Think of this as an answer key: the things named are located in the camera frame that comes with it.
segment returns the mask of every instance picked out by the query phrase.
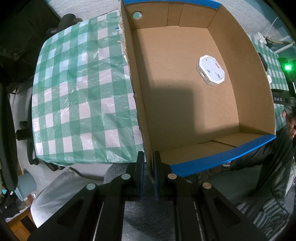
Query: tablecloth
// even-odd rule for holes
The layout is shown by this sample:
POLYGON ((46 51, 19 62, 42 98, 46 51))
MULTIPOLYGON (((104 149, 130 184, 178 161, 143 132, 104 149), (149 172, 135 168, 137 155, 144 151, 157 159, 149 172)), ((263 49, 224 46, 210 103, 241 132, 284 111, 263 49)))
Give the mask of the tablecloth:
MULTIPOLYGON (((278 61, 278 54, 268 48, 265 44, 261 43, 254 37, 248 34, 248 37, 252 41, 257 52, 261 53, 265 59, 268 70, 267 73, 271 76, 272 82, 270 84, 271 89, 288 90, 287 81, 284 72, 281 69, 281 65, 278 61)), ((280 104, 274 104, 274 112, 276 118, 276 130, 278 131, 286 125, 286 121, 282 118, 281 114, 284 110, 284 106, 280 104)))
POLYGON ((136 161, 143 141, 122 44, 119 10, 44 43, 32 96, 38 158, 62 165, 136 161))

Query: circular hole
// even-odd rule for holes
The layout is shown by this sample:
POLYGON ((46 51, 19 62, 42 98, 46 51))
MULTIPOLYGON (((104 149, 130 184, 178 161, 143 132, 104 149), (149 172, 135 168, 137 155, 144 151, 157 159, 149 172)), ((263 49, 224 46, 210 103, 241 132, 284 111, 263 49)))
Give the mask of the circular hole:
POLYGON ((134 12, 132 16, 134 19, 139 19, 143 16, 143 14, 141 12, 134 12))

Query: open cardboard box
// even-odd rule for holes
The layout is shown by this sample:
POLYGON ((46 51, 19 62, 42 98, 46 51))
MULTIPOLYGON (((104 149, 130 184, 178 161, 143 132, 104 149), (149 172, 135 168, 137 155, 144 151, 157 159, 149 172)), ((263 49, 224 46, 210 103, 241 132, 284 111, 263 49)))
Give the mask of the open cardboard box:
POLYGON ((175 174, 187 176, 275 138, 264 67, 223 5, 209 0, 124 3, 123 45, 150 173, 157 150, 175 174), (142 16, 134 19, 135 12, 142 16), (196 70, 203 55, 214 57, 225 71, 218 86, 206 84, 196 70))

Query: green light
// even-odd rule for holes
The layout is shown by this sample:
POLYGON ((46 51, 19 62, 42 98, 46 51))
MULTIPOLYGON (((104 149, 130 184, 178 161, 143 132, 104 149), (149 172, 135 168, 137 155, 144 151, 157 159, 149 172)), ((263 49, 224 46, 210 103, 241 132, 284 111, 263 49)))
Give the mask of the green light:
POLYGON ((287 70, 287 71, 292 70, 292 65, 287 64, 287 65, 285 66, 285 70, 287 70))

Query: person's hand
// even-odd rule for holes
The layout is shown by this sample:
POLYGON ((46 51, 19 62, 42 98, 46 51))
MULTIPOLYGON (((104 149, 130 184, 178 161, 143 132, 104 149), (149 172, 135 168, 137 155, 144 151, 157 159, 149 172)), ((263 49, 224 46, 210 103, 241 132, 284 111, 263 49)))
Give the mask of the person's hand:
POLYGON ((296 135, 296 130, 294 129, 294 126, 296 127, 296 116, 292 117, 291 119, 288 117, 286 111, 284 110, 283 113, 281 114, 283 118, 286 118, 286 124, 288 128, 288 134, 291 139, 294 138, 296 135))

